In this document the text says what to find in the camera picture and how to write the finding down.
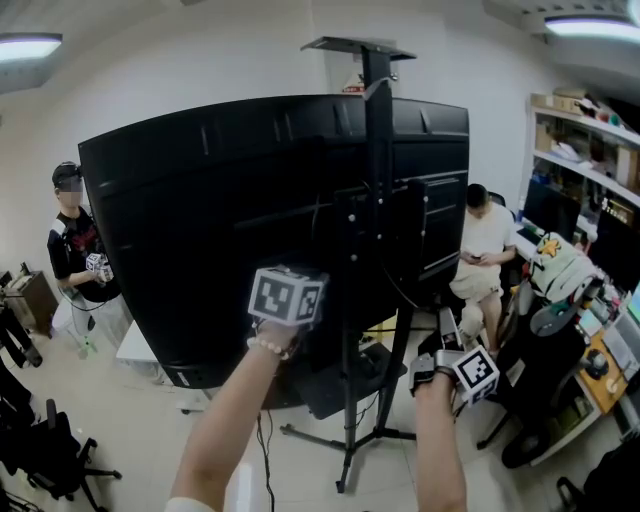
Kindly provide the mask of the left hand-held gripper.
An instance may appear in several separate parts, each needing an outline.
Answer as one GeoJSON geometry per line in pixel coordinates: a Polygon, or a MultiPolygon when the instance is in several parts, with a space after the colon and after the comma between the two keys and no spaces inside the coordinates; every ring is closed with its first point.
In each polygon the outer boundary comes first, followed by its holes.
{"type": "Polygon", "coordinates": [[[300,273],[286,266],[259,268],[254,274],[248,313],[288,327],[317,324],[329,283],[327,273],[300,273]]]}

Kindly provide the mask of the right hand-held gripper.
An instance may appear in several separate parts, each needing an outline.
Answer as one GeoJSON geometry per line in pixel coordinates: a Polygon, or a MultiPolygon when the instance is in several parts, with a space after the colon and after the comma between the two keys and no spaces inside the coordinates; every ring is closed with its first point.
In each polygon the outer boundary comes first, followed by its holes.
{"type": "Polygon", "coordinates": [[[493,394],[499,383],[500,371],[488,352],[477,346],[461,351],[463,344],[454,315],[449,307],[438,312],[438,331],[444,349],[433,355],[416,357],[409,367],[409,390],[412,395],[421,384],[431,382],[436,374],[444,374],[455,385],[464,404],[469,406],[493,394]]]}

